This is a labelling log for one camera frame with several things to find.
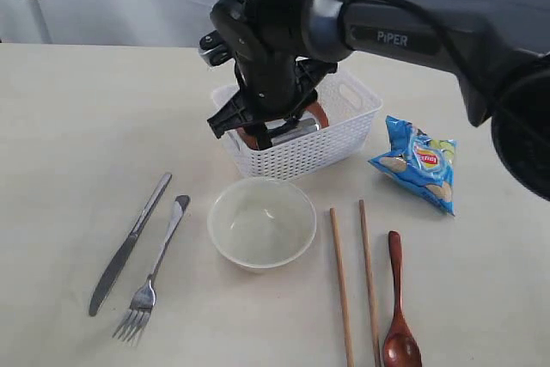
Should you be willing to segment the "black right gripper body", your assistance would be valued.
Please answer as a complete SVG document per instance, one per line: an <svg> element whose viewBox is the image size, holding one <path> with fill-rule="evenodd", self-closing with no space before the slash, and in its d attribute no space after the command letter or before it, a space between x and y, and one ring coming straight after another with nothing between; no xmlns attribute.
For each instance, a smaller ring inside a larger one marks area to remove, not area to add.
<svg viewBox="0 0 550 367"><path fill-rule="evenodd" d="M238 56L235 75L240 90L241 122L258 125L301 114L319 98L317 86L338 69L336 63L290 55L260 62Z"/></svg>

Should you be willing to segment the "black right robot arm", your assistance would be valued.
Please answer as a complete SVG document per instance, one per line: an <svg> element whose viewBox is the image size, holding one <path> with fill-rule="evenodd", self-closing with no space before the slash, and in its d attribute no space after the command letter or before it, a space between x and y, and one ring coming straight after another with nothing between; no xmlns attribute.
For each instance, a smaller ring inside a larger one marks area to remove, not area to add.
<svg viewBox="0 0 550 367"><path fill-rule="evenodd" d="M218 0L200 41L235 63L236 94L209 118L270 147L267 123L293 128L316 86L354 52L453 74L471 125L491 125L510 174L549 196L549 0Z"/></svg>

